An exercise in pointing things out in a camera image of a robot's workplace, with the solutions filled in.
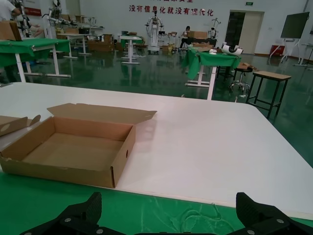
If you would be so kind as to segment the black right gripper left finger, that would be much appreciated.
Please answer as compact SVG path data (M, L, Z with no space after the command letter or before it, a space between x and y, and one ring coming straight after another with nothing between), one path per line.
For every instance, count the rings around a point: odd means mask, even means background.
M93 193L78 204L67 206L56 218L22 232L23 235L103 235L98 225L102 214L102 195Z

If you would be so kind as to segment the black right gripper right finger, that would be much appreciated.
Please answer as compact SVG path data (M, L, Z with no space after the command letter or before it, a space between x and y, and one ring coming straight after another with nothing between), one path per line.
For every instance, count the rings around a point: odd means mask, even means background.
M236 194L236 214L244 228L233 235L311 235L313 228L294 221L275 206L253 201L244 192Z

